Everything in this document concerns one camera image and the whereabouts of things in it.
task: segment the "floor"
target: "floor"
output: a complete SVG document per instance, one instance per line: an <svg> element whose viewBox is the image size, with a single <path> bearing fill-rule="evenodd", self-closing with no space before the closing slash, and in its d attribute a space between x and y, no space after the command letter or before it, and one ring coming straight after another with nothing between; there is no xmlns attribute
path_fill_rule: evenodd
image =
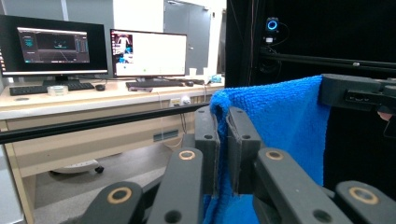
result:
<svg viewBox="0 0 396 224"><path fill-rule="evenodd" d="M105 167L72 175L50 172L37 176L35 223L57 224L81 216L100 190L120 181L132 181L141 187L163 175L172 149L164 144L134 149L98 160Z"/></svg>

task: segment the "screen display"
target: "screen display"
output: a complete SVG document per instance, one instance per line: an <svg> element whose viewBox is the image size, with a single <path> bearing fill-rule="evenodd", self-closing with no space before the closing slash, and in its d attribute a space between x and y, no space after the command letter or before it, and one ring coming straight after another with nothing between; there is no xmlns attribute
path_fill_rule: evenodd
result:
<svg viewBox="0 0 396 224"><path fill-rule="evenodd" d="M110 30L115 77L184 76L186 35Z"/></svg>
<svg viewBox="0 0 396 224"><path fill-rule="evenodd" d="M0 15L3 77L106 75L102 24Z"/></svg>
<svg viewBox="0 0 396 224"><path fill-rule="evenodd" d="M86 32L18 27L26 63L89 63Z"/></svg>

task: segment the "wooden desk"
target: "wooden desk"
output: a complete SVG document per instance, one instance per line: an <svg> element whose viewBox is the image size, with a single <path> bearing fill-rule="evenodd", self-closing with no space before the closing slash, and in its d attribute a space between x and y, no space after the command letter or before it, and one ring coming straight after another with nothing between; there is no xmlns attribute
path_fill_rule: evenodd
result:
<svg viewBox="0 0 396 224"><path fill-rule="evenodd" d="M10 96L6 87L0 96L0 130L18 130L68 121L101 118L166 108L169 100L189 96L192 104L209 102L223 84L158 88L153 92L127 91L124 82L108 82L105 91L70 91L64 96L32 94ZM193 131L193 113L186 115ZM21 205L29 224L34 223L35 175L70 164L103 158L154 143L153 135L178 129L180 116L65 133L5 144Z"/></svg>

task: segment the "blue cloth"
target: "blue cloth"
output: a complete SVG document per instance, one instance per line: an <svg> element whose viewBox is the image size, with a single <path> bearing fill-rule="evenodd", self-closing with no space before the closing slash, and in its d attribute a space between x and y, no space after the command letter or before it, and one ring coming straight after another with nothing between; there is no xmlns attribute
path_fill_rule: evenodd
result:
<svg viewBox="0 0 396 224"><path fill-rule="evenodd" d="M210 102L219 123L219 195L205 196L204 223L259 223L251 195L234 195L227 161L226 116L230 106L247 112L265 145L289 154L323 184L323 153L330 107L318 102L321 76L215 92Z"/></svg>

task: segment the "door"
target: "door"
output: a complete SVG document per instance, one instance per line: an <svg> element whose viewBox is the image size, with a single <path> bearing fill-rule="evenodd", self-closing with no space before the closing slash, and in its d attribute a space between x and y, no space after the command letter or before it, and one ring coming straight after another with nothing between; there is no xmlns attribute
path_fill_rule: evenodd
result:
<svg viewBox="0 0 396 224"><path fill-rule="evenodd" d="M197 74L204 73L209 54L210 13L202 6L163 2L163 32L187 35L186 75L189 68L197 68Z"/></svg>

